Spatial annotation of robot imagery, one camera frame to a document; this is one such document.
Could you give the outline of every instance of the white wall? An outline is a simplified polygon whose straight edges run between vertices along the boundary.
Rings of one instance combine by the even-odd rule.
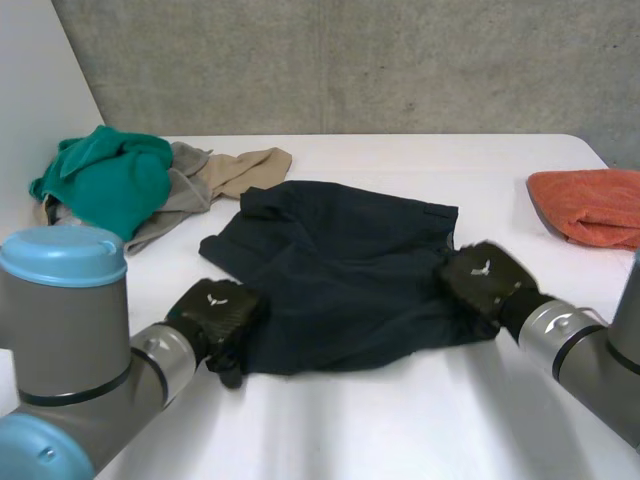
[[[0,240],[33,223],[28,186],[58,141],[100,123],[51,2],[0,1]]]

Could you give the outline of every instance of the gray cloth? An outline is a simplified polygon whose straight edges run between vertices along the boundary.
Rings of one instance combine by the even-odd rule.
[[[177,227],[193,213],[207,212],[212,194],[209,186],[196,174],[209,161],[209,152],[186,143],[174,142],[173,164],[169,169],[171,191],[167,202],[144,222],[133,239],[125,244],[125,252],[138,253],[149,242]]]

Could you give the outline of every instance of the beige cloth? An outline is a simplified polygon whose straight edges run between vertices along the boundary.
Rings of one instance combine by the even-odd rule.
[[[291,154],[279,148],[247,152],[237,157],[211,155],[196,175],[211,188],[212,198],[240,198],[250,187],[267,189],[282,183],[291,166]]]

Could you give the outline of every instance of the fabric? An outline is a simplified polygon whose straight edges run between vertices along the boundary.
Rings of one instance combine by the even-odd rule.
[[[570,242],[640,248],[640,172],[540,172],[528,185],[544,217]]]
[[[125,244],[125,252],[135,254],[158,237],[170,232],[193,213],[209,211],[212,192],[198,175],[209,162],[209,154],[183,142],[171,144],[173,165],[169,169],[171,191],[166,203]]]
[[[99,126],[84,138],[63,140],[30,193],[52,195],[73,214],[128,241],[169,196],[169,143],[152,135]]]
[[[291,155],[279,148],[248,152],[237,158],[211,155],[183,142],[171,144],[173,163],[168,169],[171,189],[167,201],[140,225],[125,252],[133,255],[170,232],[194,213],[207,212],[221,195],[240,198],[249,187],[269,188],[281,183],[291,166]],[[34,211],[41,225],[92,225],[82,221],[53,196]]]
[[[267,189],[283,182],[291,160],[291,155],[279,148],[243,153],[237,158],[213,155],[198,177],[209,185],[214,198],[240,198],[249,187]]]
[[[270,301],[246,372],[376,368],[497,334],[434,275],[457,208],[322,182],[252,188],[240,204],[200,254]]]

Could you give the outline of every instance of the white table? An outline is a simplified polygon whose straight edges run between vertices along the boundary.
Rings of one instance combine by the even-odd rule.
[[[525,181],[533,172],[604,168],[574,137],[169,140],[229,154],[278,146],[293,154],[289,179],[457,205],[457,246],[497,241],[544,291],[608,319],[631,266],[629,252],[566,243],[545,228],[531,204]],[[225,277],[198,256],[198,245],[238,210],[237,202],[220,200],[130,260],[132,333],[162,319],[198,279]],[[14,402],[10,395],[0,405]],[[376,371],[253,375],[238,392],[201,369],[99,478],[635,480],[640,458],[502,332],[495,342],[423,351]]]

